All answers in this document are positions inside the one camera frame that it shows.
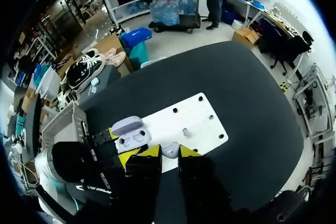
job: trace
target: wheel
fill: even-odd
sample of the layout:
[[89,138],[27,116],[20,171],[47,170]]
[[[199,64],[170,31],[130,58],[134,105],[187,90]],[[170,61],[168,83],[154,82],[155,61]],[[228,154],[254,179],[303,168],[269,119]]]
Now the wheel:
[[161,29],[158,28],[158,27],[155,27],[155,28],[154,28],[154,31],[155,31],[156,33],[162,33],[162,32],[163,32],[163,30],[161,30]]

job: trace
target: blue box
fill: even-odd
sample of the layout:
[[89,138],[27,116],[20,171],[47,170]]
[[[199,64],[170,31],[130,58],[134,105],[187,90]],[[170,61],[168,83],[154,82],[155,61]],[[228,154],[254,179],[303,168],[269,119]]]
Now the blue box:
[[142,41],[152,38],[152,32],[147,28],[141,27],[122,36],[122,40],[127,47],[132,48]]

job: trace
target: black sneaker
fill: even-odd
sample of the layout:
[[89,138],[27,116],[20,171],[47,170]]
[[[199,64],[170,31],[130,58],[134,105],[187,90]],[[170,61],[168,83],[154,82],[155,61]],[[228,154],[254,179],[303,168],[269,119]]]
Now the black sneaker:
[[212,23],[208,18],[202,19],[202,22],[205,22],[205,23]]
[[104,55],[90,57],[84,55],[79,61],[72,64],[67,72],[70,88],[77,93],[82,92],[90,81],[104,69],[106,58]]
[[208,26],[206,29],[208,30],[208,31],[213,31],[213,30],[215,30],[215,29],[217,29],[218,28],[218,25],[210,25],[210,26]]
[[91,48],[85,54],[92,58],[92,57],[96,56],[97,54],[99,54],[99,51],[96,48]]

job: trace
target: shoe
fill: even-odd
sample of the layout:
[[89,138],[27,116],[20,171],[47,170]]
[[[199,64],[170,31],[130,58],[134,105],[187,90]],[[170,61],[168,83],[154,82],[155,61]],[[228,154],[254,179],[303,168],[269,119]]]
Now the shoe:
[[77,93],[82,92],[90,81],[99,75],[106,64],[106,57],[102,54],[90,57],[84,55],[72,64],[67,73],[69,87]]
[[110,49],[109,51],[107,51],[104,55],[105,55],[105,57],[107,59],[109,57],[113,57],[114,55],[116,55],[116,53],[117,53],[117,49],[113,47],[112,49]]
[[206,29],[208,30],[208,31],[212,31],[212,30],[215,30],[215,29],[217,29],[218,28],[218,25],[210,25],[210,26],[208,26]]
[[96,48],[91,48],[85,54],[88,55],[88,56],[90,56],[90,57],[94,57],[95,55],[99,54],[99,51]]
[[205,23],[212,23],[208,18],[202,19],[202,22],[205,22]]
[[118,53],[117,55],[109,55],[106,57],[106,65],[114,65],[116,68],[119,67],[126,58],[126,53],[124,51]]

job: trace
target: black table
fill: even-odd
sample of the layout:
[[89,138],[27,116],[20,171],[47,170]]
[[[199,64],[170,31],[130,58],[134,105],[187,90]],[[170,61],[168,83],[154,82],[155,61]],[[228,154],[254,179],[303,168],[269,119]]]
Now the black table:
[[[303,137],[276,81],[241,44],[196,48],[121,78],[85,108],[89,130],[97,133],[131,115],[145,117],[200,92],[229,136],[208,154],[216,174],[234,209],[255,210],[288,180]],[[186,223],[177,169],[162,175],[154,221]]]

